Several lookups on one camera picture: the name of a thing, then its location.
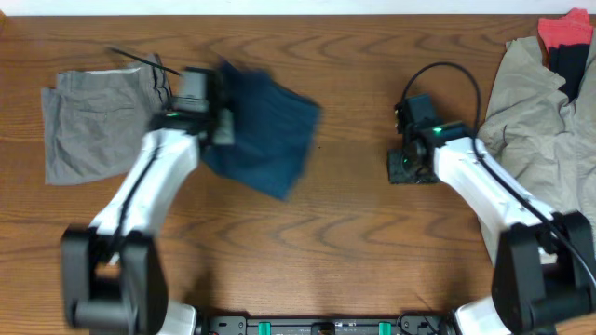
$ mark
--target wood grain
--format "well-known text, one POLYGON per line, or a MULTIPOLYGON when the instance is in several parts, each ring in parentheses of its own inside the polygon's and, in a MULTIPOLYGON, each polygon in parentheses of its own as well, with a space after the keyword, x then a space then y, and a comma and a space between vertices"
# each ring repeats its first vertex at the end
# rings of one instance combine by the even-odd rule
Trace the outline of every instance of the wood grain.
MULTIPOLYGON (((158 52, 174 69, 219 55, 268 69, 324 108, 303 179, 278 202, 206 167, 178 193, 159 239, 170 295, 251 315, 396 315, 448 310, 490 293, 492 267, 473 212, 444 184, 392 186, 399 145, 392 106, 437 60, 462 63, 488 101, 504 43, 535 34, 536 16, 10 18, 0 37, 0 333, 69 333, 59 239, 87 224, 123 177, 44 184, 41 87, 58 72, 128 60, 108 44, 158 52)), ((176 78, 170 80, 177 88, 176 78)), ((463 75, 437 69, 447 120, 473 119, 463 75)), ((596 317, 560 326, 596 334, 596 317)))
POLYGON ((2 30, 4 28, 4 24, 7 21, 7 16, 4 15, 4 12, 0 10, 0 35, 2 35, 2 30))

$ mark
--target black cloth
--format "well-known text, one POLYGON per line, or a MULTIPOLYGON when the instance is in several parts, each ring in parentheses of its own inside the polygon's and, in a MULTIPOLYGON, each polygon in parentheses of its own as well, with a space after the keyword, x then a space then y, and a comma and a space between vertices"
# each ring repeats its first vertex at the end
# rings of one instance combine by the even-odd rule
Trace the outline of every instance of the black cloth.
POLYGON ((584 77, 588 53, 587 44, 549 48, 549 68, 565 78, 566 83, 559 90, 569 97, 569 101, 577 98, 579 93, 579 84, 584 77))
POLYGON ((203 160, 226 178, 286 199, 305 169, 320 109, 277 85, 265 71, 220 67, 229 88, 235 143, 213 146, 203 160))

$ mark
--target black cable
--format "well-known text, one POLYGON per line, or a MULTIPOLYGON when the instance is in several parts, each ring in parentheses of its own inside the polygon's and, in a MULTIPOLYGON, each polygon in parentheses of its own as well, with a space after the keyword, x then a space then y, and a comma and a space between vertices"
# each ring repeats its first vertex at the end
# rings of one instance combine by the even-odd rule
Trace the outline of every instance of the black cable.
POLYGON ((141 63, 145 63, 145 64, 147 64, 147 65, 151 65, 151 66, 153 66, 153 67, 155 67, 155 68, 157 68, 157 69, 164 70, 164 71, 168 71, 169 73, 172 73, 172 74, 180 75, 180 73, 179 73, 178 71, 176 71, 176 70, 172 70, 172 69, 170 69, 170 68, 168 68, 168 67, 165 67, 165 66, 163 66, 163 65, 159 65, 159 64, 157 64, 157 63, 154 63, 154 62, 152 62, 152 61, 149 61, 149 60, 144 60, 144 59, 142 59, 142 58, 140 58, 140 57, 137 57, 137 56, 131 55, 131 54, 129 54, 128 52, 126 52, 126 51, 122 51, 122 50, 120 50, 120 49, 119 49, 119 48, 117 48, 117 47, 108 47, 108 49, 110 49, 110 51, 113 51, 113 52, 115 52, 115 53, 117 53, 117 54, 120 54, 120 55, 122 55, 122 56, 126 56, 126 57, 132 58, 132 59, 134 59, 134 60, 140 61, 141 63))
POLYGON ((151 154, 151 158, 149 158, 149 162, 147 162, 147 165, 142 170, 141 175, 139 175, 139 178, 137 178, 137 180, 134 182, 134 184, 130 188, 129 194, 127 195, 124 202, 122 202, 122 208, 120 209, 120 217, 118 218, 118 225, 115 228, 114 234, 112 235, 112 239, 110 240, 110 243, 107 248, 109 255, 113 255, 117 252, 117 248, 119 247, 120 241, 122 239, 122 228, 124 227, 124 220, 127 218, 129 214, 130 201, 132 201, 132 198, 137 192, 139 186, 141 185, 143 178, 145 177, 147 172, 149 172, 149 169, 154 164, 154 162, 157 160, 157 156, 159 155, 160 149, 161 139, 159 134, 157 133, 156 147, 151 154))
POLYGON ((499 175, 497 175, 496 172, 494 172, 491 169, 491 167, 489 167, 488 164, 484 161, 484 155, 480 154, 480 152, 478 150, 477 143, 476 143, 476 139, 478 138, 478 131, 480 129, 480 123, 481 123, 481 89, 478 86, 476 79, 474 78, 474 76, 472 75, 472 73, 470 71, 468 71, 465 67, 463 67, 459 64, 450 62, 450 61, 439 61, 439 62, 429 64, 429 65, 423 67, 422 69, 420 69, 420 71, 418 71, 410 79, 410 81, 408 81, 408 84, 406 84, 406 87, 403 89, 403 93, 401 94, 401 104, 403 104, 405 102, 408 90, 410 89, 410 86, 412 85, 414 80, 416 80, 416 78, 420 74, 422 74, 424 71, 426 71, 430 68, 433 68, 433 67, 437 67, 437 66, 449 66, 449 67, 453 67, 453 68, 461 71, 462 73, 464 73, 466 75, 466 77, 469 79, 469 81, 472 83, 472 86, 476 90, 476 119, 474 120, 474 129, 473 129, 473 134, 472 134, 472 149, 474 151, 474 155, 476 155, 476 159, 481 163, 482 167, 485 168, 486 171, 501 186, 503 186, 503 188, 507 192, 509 192, 522 206, 527 208, 542 223, 547 225, 547 227, 552 231, 552 233, 555 234, 557 239, 559 241, 561 241, 561 243, 569 250, 569 252, 571 252, 573 257, 575 257, 576 260, 580 263, 580 265, 584 268, 584 270, 586 271, 586 274, 588 275, 588 277, 591 281, 591 284, 594 286, 594 288, 596 288, 596 277, 594 276, 594 273, 588 267, 586 260, 584 260, 584 258, 581 256, 581 254, 579 254, 579 251, 577 251, 576 247, 574 247, 571 244, 571 242, 569 242, 569 239, 567 239, 567 237, 565 237, 565 235, 561 232, 559 227, 557 227, 554 223, 552 223, 549 219, 547 219, 544 215, 542 215, 542 213, 540 213, 526 199, 524 199, 521 195, 519 195, 511 186, 509 186, 509 184, 507 184, 505 181, 503 181, 503 179, 501 179, 501 177, 499 175))

